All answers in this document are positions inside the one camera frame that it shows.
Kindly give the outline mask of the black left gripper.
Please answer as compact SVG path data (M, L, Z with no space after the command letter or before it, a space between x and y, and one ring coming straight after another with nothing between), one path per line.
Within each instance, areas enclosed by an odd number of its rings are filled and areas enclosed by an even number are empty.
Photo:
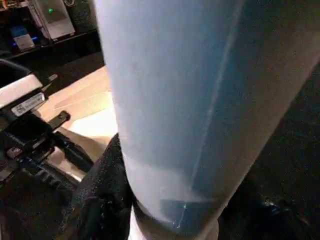
M86 151L61 132L54 131L71 118L62 111L49 122L33 113L20 117L0 113L0 169L13 167L8 176L0 180L0 187L24 172L53 189L71 194L74 180L61 170L46 163L55 146L64 152L65 158L79 170L87 173L94 162Z

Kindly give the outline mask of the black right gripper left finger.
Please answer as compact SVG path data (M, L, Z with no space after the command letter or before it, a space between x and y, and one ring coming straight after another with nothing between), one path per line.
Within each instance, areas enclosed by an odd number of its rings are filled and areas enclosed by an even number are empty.
M72 196L69 239L128 239L132 202L120 139L115 134Z

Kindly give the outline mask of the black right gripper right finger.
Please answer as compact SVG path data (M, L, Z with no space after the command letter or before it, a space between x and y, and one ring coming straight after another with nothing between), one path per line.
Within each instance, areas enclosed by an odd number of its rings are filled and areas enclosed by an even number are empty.
M218 219L219 240L301 240L303 227L293 208L248 191L237 191Z

